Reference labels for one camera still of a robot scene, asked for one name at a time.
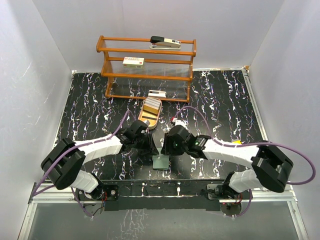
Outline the mint green card holder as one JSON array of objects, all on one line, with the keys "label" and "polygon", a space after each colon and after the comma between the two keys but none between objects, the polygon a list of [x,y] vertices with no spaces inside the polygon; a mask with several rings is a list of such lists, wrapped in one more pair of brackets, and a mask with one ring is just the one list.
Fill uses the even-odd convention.
[{"label": "mint green card holder", "polygon": [[152,157],[152,168],[154,170],[168,170],[170,166],[170,157],[168,155],[154,155]]}]

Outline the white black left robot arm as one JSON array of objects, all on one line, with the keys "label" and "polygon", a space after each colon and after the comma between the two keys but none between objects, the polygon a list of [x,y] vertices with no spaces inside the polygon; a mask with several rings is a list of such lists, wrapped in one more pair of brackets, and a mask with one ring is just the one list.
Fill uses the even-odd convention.
[{"label": "white black left robot arm", "polygon": [[86,192],[93,200],[103,195],[103,187],[96,176],[82,170],[82,166],[92,160],[115,156],[131,149],[140,155],[159,154],[149,121],[135,120],[130,127],[120,128],[115,134],[76,143],[70,138],[62,139],[41,163],[41,169],[58,190],[68,187]]}]

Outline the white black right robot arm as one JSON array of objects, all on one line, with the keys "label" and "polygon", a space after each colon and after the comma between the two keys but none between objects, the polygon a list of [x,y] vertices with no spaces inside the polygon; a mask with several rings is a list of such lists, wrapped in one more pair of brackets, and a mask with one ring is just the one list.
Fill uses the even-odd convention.
[{"label": "white black right robot arm", "polygon": [[294,166],[270,143],[250,145],[218,141],[208,135],[194,136],[182,125],[175,125],[165,133],[161,153],[167,156],[187,154],[195,159],[223,160],[246,167],[242,172],[229,173],[223,185],[217,188],[219,195],[230,199],[255,188],[282,193]]}]

